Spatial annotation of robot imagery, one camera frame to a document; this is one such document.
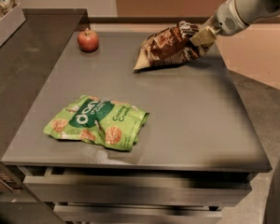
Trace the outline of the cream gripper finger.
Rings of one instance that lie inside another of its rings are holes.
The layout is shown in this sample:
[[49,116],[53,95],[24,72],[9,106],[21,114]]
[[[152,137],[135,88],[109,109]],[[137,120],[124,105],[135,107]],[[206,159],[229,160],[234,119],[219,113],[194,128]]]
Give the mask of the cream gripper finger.
[[209,27],[204,27],[196,35],[194,35],[190,42],[194,46],[211,45],[217,39],[216,33]]

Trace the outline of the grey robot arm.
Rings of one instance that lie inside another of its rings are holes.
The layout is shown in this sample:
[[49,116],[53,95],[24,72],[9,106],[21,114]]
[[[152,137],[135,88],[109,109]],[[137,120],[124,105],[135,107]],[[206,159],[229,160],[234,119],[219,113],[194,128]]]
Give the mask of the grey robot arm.
[[194,46],[210,44],[219,35],[236,35],[257,21],[278,15],[280,15],[280,0],[227,0],[203,24],[190,42]]

